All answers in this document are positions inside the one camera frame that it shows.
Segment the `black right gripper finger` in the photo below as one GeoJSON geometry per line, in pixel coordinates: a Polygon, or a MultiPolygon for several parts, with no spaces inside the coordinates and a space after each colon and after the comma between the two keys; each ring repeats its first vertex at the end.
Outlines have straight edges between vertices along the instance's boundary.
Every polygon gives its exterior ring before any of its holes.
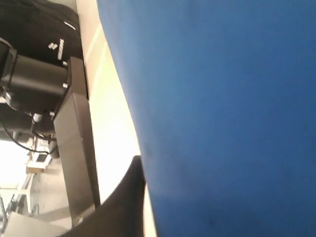
{"type": "Polygon", "coordinates": [[[140,156],[113,193],[92,214],[62,237],[143,237],[145,177],[140,156]]]}

